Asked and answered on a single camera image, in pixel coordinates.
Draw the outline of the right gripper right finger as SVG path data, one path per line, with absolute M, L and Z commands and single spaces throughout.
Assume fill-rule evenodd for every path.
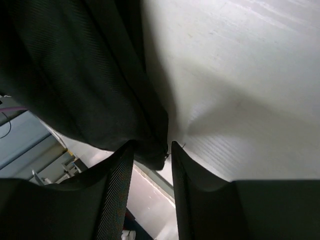
M 181 240 L 317 240 L 318 180 L 226 181 L 171 144 Z

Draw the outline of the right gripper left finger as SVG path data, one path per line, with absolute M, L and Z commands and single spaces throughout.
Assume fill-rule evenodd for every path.
M 107 159 L 61 183 L 0 181 L 3 240 L 119 240 L 134 163 L 127 142 Z

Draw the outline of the black pleated skirt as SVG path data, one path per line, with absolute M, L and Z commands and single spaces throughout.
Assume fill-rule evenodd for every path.
M 168 113 L 146 72 L 138 0 L 3 0 L 0 93 L 60 134 L 164 167 Z

